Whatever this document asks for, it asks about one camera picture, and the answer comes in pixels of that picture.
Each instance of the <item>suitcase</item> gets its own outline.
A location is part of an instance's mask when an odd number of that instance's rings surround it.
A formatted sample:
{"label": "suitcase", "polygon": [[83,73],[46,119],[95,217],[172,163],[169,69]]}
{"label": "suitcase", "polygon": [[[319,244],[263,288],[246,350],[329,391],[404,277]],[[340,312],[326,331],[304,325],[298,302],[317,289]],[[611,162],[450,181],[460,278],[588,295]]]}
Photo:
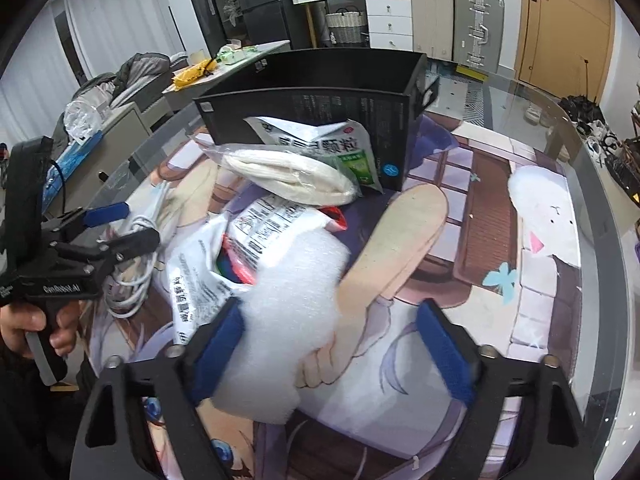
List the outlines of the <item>suitcase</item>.
{"label": "suitcase", "polygon": [[414,52],[451,61],[453,56],[453,0],[411,0]]}
{"label": "suitcase", "polygon": [[453,61],[498,72],[504,0],[456,0]]}

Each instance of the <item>black box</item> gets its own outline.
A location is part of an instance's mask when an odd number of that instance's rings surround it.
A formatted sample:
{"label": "black box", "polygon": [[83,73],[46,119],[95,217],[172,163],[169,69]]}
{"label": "black box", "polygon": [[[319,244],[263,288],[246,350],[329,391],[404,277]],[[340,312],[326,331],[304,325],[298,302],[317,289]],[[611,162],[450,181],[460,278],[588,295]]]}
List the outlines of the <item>black box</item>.
{"label": "black box", "polygon": [[369,132],[380,183],[401,190],[423,112],[427,60],[372,48],[270,54],[195,102],[216,144],[261,143],[246,117],[312,126],[358,121]]}

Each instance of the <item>black cabinet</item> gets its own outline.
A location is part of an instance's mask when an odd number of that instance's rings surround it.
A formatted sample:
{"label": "black cabinet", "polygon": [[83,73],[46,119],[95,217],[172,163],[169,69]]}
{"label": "black cabinet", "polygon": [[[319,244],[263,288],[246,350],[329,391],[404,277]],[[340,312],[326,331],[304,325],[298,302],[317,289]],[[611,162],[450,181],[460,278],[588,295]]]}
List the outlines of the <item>black cabinet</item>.
{"label": "black cabinet", "polygon": [[291,0],[191,0],[213,56],[227,40],[243,45],[289,40],[292,48],[311,41],[303,6]]}

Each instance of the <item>yellow bag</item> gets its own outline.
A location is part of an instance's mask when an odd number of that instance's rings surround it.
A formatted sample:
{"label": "yellow bag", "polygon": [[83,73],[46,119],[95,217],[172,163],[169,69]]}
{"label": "yellow bag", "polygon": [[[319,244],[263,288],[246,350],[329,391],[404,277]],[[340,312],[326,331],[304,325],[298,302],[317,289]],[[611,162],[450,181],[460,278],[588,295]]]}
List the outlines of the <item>yellow bag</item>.
{"label": "yellow bag", "polygon": [[174,85],[179,90],[187,85],[197,81],[205,75],[209,75],[216,68],[218,63],[215,59],[205,59],[200,63],[184,69],[182,72],[174,76]]}

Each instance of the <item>wooden door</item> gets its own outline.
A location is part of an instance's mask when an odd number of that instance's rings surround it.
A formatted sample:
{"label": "wooden door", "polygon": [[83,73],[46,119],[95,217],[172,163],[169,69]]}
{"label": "wooden door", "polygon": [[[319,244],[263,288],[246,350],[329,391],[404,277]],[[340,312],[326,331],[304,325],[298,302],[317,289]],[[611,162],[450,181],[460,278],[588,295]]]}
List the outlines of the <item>wooden door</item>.
{"label": "wooden door", "polygon": [[599,100],[613,47],[613,0],[522,4],[525,10],[528,5],[529,17],[520,79],[557,97],[588,95]]}

